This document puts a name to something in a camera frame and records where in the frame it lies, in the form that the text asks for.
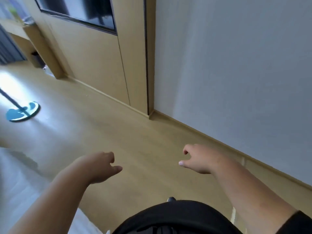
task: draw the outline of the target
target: shoe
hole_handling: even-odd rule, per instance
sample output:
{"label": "shoe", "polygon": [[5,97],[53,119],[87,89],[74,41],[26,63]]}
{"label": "shoe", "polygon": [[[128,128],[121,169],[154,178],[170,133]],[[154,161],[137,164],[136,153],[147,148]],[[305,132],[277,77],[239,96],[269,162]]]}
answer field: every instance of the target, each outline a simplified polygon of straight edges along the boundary
{"label": "shoe", "polygon": [[171,202],[171,201],[176,201],[176,199],[175,199],[174,197],[169,197],[169,198],[167,199],[167,202]]}

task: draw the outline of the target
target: black sleeve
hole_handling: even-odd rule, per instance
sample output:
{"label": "black sleeve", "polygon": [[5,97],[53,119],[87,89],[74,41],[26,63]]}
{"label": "black sleeve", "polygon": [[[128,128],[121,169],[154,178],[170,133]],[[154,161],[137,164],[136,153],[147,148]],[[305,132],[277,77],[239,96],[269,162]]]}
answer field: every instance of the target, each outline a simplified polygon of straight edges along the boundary
{"label": "black sleeve", "polygon": [[291,216],[276,234],[311,234],[312,219],[298,211]]}

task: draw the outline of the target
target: hand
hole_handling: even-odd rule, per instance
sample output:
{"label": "hand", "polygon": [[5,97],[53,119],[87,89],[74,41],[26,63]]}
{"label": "hand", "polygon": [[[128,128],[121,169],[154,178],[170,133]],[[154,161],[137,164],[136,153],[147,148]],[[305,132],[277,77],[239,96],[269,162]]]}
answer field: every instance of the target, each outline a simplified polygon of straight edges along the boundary
{"label": "hand", "polygon": [[183,149],[184,154],[190,154],[189,160],[180,161],[179,165],[201,174],[210,174],[224,155],[217,150],[210,149],[202,144],[187,144]]}
{"label": "hand", "polygon": [[113,152],[99,152],[76,159],[68,168],[82,173],[89,184],[94,184],[106,181],[122,171],[121,166],[111,166],[114,161]]}

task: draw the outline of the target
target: beige floor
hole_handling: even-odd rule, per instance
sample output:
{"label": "beige floor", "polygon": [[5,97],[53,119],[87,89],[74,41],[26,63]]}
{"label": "beige floor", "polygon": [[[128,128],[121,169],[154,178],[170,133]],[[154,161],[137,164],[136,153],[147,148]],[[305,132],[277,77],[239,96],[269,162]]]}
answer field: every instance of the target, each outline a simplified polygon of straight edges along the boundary
{"label": "beige floor", "polygon": [[[148,120],[86,86],[56,80],[26,62],[1,66],[0,86],[18,101],[34,100],[42,106],[32,120],[11,123],[4,118],[11,105],[0,96],[0,146],[23,151],[45,176],[53,178],[84,154],[115,153],[115,163],[124,167],[122,173],[90,186],[80,204],[101,231],[115,229],[169,196],[204,202],[231,218],[232,206],[213,177],[177,164],[187,158],[182,154],[186,143],[219,147],[215,142],[159,114]],[[241,160],[234,152],[220,149]],[[287,193],[287,201],[312,216],[311,191],[252,162],[247,165],[275,192]],[[237,223],[244,230],[244,224]]]}

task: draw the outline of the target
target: gray curtain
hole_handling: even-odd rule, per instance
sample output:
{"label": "gray curtain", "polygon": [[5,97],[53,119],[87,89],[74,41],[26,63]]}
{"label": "gray curtain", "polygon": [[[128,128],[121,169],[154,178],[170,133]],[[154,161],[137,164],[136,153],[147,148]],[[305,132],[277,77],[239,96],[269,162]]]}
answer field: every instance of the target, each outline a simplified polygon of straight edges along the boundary
{"label": "gray curtain", "polygon": [[0,25],[0,64],[5,65],[11,62],[24,60],[26,60],[25,56]]}

